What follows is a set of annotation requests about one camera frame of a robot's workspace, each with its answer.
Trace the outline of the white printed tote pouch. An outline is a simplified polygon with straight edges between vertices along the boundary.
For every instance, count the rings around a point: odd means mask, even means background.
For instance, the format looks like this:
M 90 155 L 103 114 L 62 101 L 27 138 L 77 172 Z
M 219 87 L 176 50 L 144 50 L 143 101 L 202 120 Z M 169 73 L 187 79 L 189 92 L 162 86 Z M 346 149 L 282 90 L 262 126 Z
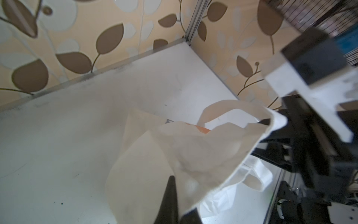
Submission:
M 218 196 L 241 183 L 265 191 L 273 174 L 252 152 L 287 122 L 269 108 L 237 100 L 211 104 L 195 125 L 131 111 L 105 185 L 116 222 L 153 224 L 172 175 L 179 219 L 198 206 L 218 212 Z

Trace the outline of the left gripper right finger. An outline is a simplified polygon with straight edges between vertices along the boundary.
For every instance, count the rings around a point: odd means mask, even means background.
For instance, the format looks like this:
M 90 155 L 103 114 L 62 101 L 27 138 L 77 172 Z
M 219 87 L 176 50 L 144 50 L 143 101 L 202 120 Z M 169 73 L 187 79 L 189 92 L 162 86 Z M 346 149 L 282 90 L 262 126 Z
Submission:
M 197 209 L 190 211 L 185 214 L 181 219 L 179 224 L 202 224 L 200 214 Z

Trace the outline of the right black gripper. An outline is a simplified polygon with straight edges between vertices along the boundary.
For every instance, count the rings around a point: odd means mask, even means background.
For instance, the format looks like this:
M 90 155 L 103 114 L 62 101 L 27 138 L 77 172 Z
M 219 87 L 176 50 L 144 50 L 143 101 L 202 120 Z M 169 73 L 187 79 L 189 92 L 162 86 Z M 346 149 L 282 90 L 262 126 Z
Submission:
M 333 202 L 343 202 L 358 169 L 358 111 L 340 111 L 338 117 L 353 132 L 340 140 L 333 129 L 299 95 L 282 99 L 279 113 L 288 119 L 273 131 L 252 155 L 291 173 L 299 173 L 305 186 Z

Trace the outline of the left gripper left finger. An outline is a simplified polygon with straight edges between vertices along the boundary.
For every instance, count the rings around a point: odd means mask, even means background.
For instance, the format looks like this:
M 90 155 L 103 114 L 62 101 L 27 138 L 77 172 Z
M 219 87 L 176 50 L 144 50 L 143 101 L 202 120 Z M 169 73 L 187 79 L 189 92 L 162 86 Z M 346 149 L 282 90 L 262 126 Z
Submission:
M 162 202 L 154 224 L 178 224 L 178 199 L 175 176 L 168 178 Z

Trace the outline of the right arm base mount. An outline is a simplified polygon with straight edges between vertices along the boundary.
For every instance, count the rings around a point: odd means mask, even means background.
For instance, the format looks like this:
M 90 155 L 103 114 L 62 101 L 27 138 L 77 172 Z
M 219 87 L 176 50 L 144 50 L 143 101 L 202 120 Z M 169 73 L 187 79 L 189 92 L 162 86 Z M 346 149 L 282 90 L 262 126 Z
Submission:
M 266 224 L 356 224 L 358 208 L 299 197 L 286 181 L 281 181 L 265 220 Z

